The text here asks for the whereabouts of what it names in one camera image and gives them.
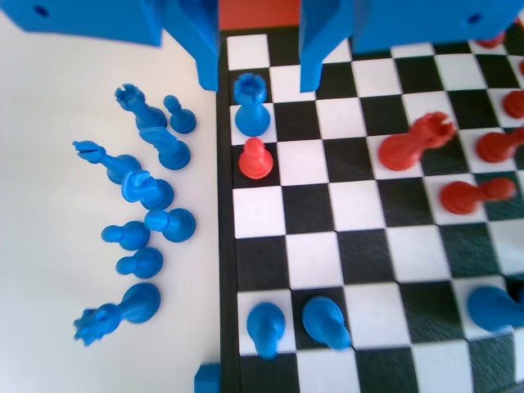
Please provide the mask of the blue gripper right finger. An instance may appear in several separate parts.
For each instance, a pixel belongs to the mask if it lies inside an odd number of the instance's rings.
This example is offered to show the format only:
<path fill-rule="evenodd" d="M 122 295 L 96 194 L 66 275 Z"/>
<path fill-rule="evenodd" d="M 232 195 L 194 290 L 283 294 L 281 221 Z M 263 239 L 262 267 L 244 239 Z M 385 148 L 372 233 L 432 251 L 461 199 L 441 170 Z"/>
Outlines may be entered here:
<path fill-rule="evenodd" d="M 398 45 L 492 39 L 523 9 L 508 1 L 303 1 L 300 89 L 318 88 L 325 57 L 351 37 L 356 53 Z"/>

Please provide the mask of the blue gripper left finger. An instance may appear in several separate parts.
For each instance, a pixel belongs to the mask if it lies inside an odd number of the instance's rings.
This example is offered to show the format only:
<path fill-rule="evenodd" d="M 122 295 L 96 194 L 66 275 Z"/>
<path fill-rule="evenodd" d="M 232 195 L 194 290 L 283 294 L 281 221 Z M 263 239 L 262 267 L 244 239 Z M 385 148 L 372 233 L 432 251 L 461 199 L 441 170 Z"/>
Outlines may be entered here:
<path fill-rule="evenodd" d="M 167 31 L 195 60 L 203 89 L 219 85 L 217 1 L 11 0 L 1 10 L 27 32 L 70 34 L 159 47 Z"/>

